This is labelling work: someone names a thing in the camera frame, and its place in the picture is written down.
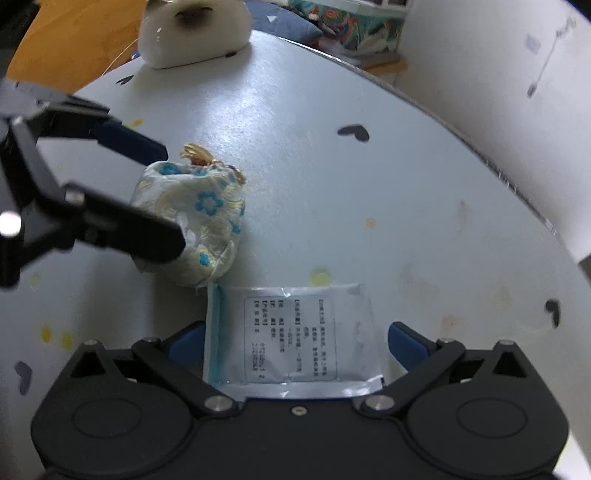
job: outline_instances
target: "yellow dot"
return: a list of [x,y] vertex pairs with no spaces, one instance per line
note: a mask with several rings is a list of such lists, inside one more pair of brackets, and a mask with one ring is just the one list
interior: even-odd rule
[[142,119],[142,118],[136,118],[133,122],[131,122],[129,124],[129,126],[131,128],[135,128],[135,127],[139,127],[143,123],[144,123],[144,119]]
[[51,342],[51,329],[47,325],[44,325],[41,329],[41,341],[43,343]]
[[61,336],[61,347],[64,350],[69,350],[70,348],[72,348],[72,346],[74,345],[74,342],[72,341],[72,335],[70,335],[69,333],[64,333]]
[[310,283],[315,287],[327,287],[331,285],[332,278],[325,270],[317,270],[310,277]]
[[37,287],[39,286],[39,281],[41,280],[41,275],[39,275],[38,273],[34,273],[33,275],[31,275],[29,277],[29,286],[33,289],[36,290]]

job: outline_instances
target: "wire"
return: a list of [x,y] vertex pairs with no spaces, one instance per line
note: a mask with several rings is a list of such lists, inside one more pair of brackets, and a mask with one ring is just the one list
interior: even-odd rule
[[123,54],[124,54],[126,51],[128,51],[128,50],[129,50],[129,48],[130,48],[130,46],[132,46],[132,45],[133,45],[135,42],[137,42],[137,41],[138,41],[138,39],[136,38],[136,39],[135,39],[135,40],[134,40],[132,43],[130,43],[129,45],[127,45],[127,46],[125,47],[125,50],[124,50],[124,51],[122,51],[122,52],[121,52],[119,55],[117,55],[117,56],[115,57],[115,59],[114,59],[114,60],[113,60],[111,63],[109,63],[109,66],[108,66],[108,67],[105,69],[105,71],[102,73],[101,77],[102,77],[102,76],[103,76],[105,73],[107,73],[107,72],[108,72],[108,71],[111,69],[111,67],[113,66],[113,64],[114,64],[114,63],[115,63],[117,60],[119,60],[119,59],[121,58],[121,55],[123,55]]
[[532,98],[534,96],[535,91],[538,89],[538,85],[542,79],[542,75],[546,71],[546,67],[548,66],[548,62],[550,61],[550,57],[554,53],[554,49],[556,48],[556,44],[558,43],[558,40],[563,38],[570,30],[574,29],[576,26],[577,26],[577,24],[576,24],[576,21],[574,20],[574,17],[570,16],[566,19],[566,25],[556,31],[554,43],[552,43],[552,48],[550,49],[550,51],[546,55],[546,61],[544,62],[544,65],[543,65],[542,69],[540,70],[540,74],[538,75],[537,80],[534,83],[532,83],[530,85],[530,88],[528,88],[528,90],[527,90],[528,98]]

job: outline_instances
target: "blue gripper pad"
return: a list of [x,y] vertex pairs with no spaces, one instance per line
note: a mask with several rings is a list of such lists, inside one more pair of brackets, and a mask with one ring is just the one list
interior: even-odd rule
[[189,330],[178,338],[168,349],[168,358],[181,367],[191,368],[203,361],[205,345],[205,324]]
[[116,151],[142,165],[168,160],[166,147],[156,140],[127,128],[115,120],[95,125],[91,132],[99,145]]
[[437,346],[405,324],[395,322],[388,329],[388,349],[394,358],[407,371],[410,371],[427,359],[437,349]]

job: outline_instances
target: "white round table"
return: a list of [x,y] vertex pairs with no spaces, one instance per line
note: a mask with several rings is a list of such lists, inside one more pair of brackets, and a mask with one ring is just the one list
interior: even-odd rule
[[[335,284],[365,283],[389,380],[400,374],[386,345],[395,320],[468,348],[515,339],[591,452],[589,284],[548,227],[430,115],[337,61],[258,32],[233,57],[168,70],[138,59],[79,95],[164,143],[172,160],[193,141],[244,171],[243,238],[222,284],[306,286],[318,270]],[[337,134],[351,124],[369,141]],[[124,201],[143,169],[93,142],[40,148],[60,181]],[[560,302],[557,329],[548,299]],[[0,466],[28,479],[40,468],[28,425],[73,348],[88,338],[127,348],[166,337],[198,318],[202,300],[140,274],[125,255],[79,244],[30,265],[0,301],[0,439],[12,451]],[[33,369],[25,396],[18,361]],[[569,472],[584,469],[569,445]]]

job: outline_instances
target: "medicine packet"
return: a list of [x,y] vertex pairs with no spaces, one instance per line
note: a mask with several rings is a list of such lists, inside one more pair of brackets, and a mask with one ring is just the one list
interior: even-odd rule
[[339,398],[382,388],[363,285],[208,288],[203,379],[242,401]]

